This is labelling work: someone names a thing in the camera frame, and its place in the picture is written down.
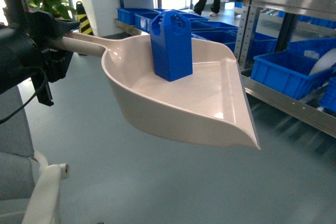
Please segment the epoxy floor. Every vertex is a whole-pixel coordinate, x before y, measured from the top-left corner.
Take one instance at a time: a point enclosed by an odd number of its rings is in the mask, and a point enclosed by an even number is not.
[[[261,151],[173,142],[122,116],[99,58],[74,55],[50,85],[55,105],[26,107],[34,146],[68,163],[63,223],[336,222],[336,141],[249,97]],[[23,100],[33,93],[20,85]]]

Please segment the dustpan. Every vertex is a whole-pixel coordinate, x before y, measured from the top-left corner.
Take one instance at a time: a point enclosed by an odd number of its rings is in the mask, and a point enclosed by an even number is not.
[[[149,35],[109,40],[71,33],[51,44],[102,57],[120,110],[137,129],[191,144],[259,148],[239,67],[228,47],[193,39],[193,74],[168,82],[154,73]]]

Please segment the blue object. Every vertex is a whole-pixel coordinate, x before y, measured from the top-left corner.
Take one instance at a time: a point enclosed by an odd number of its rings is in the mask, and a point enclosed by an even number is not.
[[[327,90],[319,104],[328,110],[336,112],[336,78],[330,78]]]
[[[278,17],[283,18],[284,16],[285,16],[284,12],[279,12],[278,13]],[[308,16],[303,16],[303,15],[299,16],[299,21],[301,21],[301,22],[308,21],[309,19],[310,19],[310,17],[308,17]]]
[[[153,13],[153,12],[155,11],[152,9],[145,9],[145,8],[118,8],[118,20],[120,20],[121,22],[124,22],[125,24],[134,26],[135,25],[134,14]]]
[[[235,7],[242,8],[243,3],[242,2],[235,2]]]
[[[192,21],[191,22],[191,31],[195,32],[195,31],[207,31],[207,30],[215,30],[216,27],[207,25],[203,22],[197,22],[197,21]]]
[[[199,21],[199,23],[207,24],[214,27],[216,30],[220,31],[230,31],[230,30],[238,30],[238,27],[229,25],[223,22],[216,22],[216,21]]]
[[[336,38],[307,39],[288,43],[288,51],[305,55],[305,51],[315,51],[320,57],[331,49],[336,48]]]
[[[218,43],[236,42],[236,37],[227,31],[196,31],[193,34],[198,35],[198,38],[205,38]]]
[[[324,27],[328,27],[328,28],[331,28],[331,29],[336,28],[336,22],[335,21],[321,19],[321,18],[311,18],[310,23],[313,24],[313,25],[324,26]]]
[[[159,13],[140,13],[134,14],[135,16],[135,27],[142,31],[149,33],[150,22]]]
[[[206,17],[202,17],[199,15],[191,14],[191,13],[185,13],[185,12],[179,12],[181,15],[186,17],[187,19],[190,19],[192,21],[208,21],[209,19]]]
[[[150,23],[155,74],[174,81],[193,73],[190,20],[173,10]]]
[[[254,60],[251,79],[294,99],[322,86],[333,71],[330,68],[310,76],[317,60],[289,51],[255,56]]]
[[[235,51],[237,30],[227,31],[196,31],[193,32],[193,38],[211,40],[226,45],[232,52]],[[270,54],[274,52],[277,40],[274,37],[256,33],[252,44],[250,54],[247,60],[252,59],[256,55]]]

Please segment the chair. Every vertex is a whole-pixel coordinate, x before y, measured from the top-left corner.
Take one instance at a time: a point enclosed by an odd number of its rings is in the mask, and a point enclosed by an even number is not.
[[[18,87],[0,95],[0,118],[22,105]],[[39,178],[34,183],[32,161],[38,162]],[[0,125],[0,200],[30,198],[25,212],[0,215],[0,223],[59,224],[59,190],[69,177],[67,164],[49,165],[31,142],[24,110]]]

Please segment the blue plastic crate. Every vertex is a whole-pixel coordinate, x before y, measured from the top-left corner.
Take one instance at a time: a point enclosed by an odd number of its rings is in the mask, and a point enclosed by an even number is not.
[[[335,21],[321,19],[321,18],[311,18],[310,23],[313,24],[313,25],[324,26],[324,27],[328,27],[328,28],[331,28],[331,29],[336,28],[336,22]]]
[[[142,13],[134,14],[135,16],[135,27],[137,29],[146,31],[149,33],[149,25],[153,18],[155,18],[159,13]]]
[[[216,30],[222,30],[222,31],[238,30],[238,27],[223,22],[201,21],[201,23],[210,25],[214,27]]]
[[[237,37],[238,31],[231,30],[229,33],[234,34]],[[266,35],[266,34],[261,34],[261,33],[255,33],[254,34],[254,40],[275,40],[277,38]]]
[[[322,107],[336,112],[336,78],[330,78],[327,90],[319,101]]]
[[[179,13],[182,14],[187,19],[190,19],[191,21],[208,21],[209,20],[206,17],[202,17],[196,14],[185,13],[185,12],[179,12]]]
[[[134,26],[135,25],[134,14],[153,13],[153,12],[155,11],[152,9],[145,9],[145,8],[118,8],[118,20],[124,22],[125,24]]]
[[[307,39],[288,43],[287,49],[294,54],[305,55],[305,51],[315,51],[320,57],[336,48],[336,38]]]
[[[207,30],[215,30],[216,28],[202,22],[191,22],[191,32],[195,31],[207,31]]]
[[[285,16],[284,12],[279,12],[278,13],[278,17],[283,18],[284,16]],[[301,21],[301,22],[306,22],[308,20],[310,20],[310,17],[308,17],[308,16],[300,15],[300,17],[299,17],[299,21]]]
[[[211,40],[225,44],[232,52],[235,51],[237,32],[229,31],[202,31],[193,32],[193,38]],[[256,33],[252,44],[252,49],[247,57],[251,60],[253,56],[270,54],[274,52],[277,40],[271,36]]]
[[[251,79],[294,99],[301,99],[322,86],[333,69],[309,75],[317,60],[289,51],[255,56]]]
[[[227,31],[197,31],[193,34],[198,35],[199,39],[205,38],[218,43],[236,42],[236,36]]]

